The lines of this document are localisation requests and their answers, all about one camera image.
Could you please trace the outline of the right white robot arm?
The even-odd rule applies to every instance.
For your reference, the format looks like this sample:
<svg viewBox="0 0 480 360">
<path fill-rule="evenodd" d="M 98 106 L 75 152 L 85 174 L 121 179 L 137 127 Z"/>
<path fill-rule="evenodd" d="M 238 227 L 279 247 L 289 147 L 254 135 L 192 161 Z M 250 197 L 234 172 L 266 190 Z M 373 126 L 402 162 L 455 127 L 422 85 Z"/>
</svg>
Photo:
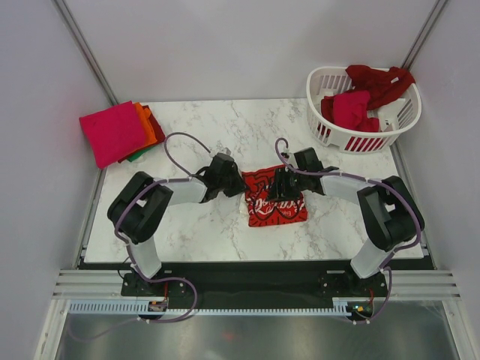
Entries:
<svg viewBox="0 0 480 360">
<path fill-rule="evenodd" d="M 283 166 L 274 172 L 269 200 L 297 200 L 310 191 L 359 206 L 367 240 L 343 276 L 348 293 L 361 295 L 370 287 L 370 277 L 383 270 L 398 251 L 419 243 L 425 220 L 402 178 L 393 175 L 375 180 L 335 166 L 325 168 L 313 148 L 296 153 L 278 151 L 277 156 Z"/>
</svg>

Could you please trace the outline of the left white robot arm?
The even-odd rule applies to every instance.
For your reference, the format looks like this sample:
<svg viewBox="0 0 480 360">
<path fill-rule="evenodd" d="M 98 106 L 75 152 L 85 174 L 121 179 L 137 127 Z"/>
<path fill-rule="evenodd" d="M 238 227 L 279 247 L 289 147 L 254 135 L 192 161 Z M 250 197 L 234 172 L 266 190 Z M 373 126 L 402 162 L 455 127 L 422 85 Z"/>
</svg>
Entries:
<svg viewBox="0 0 480 360">
<path fill-rule="evenodd" d="M 168 207 L 207 203 L 219 193 L 231 198 L 245 191 L 238 165 L 221 152 L 208 166 L 186 178 L 156 179 L 146 172 L 136 172 L 110 205 L 107 217 L 115 235 L 127 246 L 132 266 L 140 275 L 139 287 L 149 295 L 164 288 L 154 234 Z"/>
</svg>

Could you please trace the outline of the white t shirt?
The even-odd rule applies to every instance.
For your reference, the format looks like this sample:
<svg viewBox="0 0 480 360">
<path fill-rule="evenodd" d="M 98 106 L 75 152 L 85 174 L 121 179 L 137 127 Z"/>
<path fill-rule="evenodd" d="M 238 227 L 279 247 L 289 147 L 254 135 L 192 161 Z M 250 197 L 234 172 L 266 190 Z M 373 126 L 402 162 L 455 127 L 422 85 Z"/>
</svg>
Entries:
<svg viewBox="0 0 480 360">
<path fill-rule="evenodd" d="M 275 170 L 281 166 L 271 166 L 253 172 L 242 172 L 247 186 L 244 200 L 247 206 L 249 227 L 269 227 L 305 222 L 308 210 L 304 197 L 275 202 L 267 200 Z"/>
</svg>

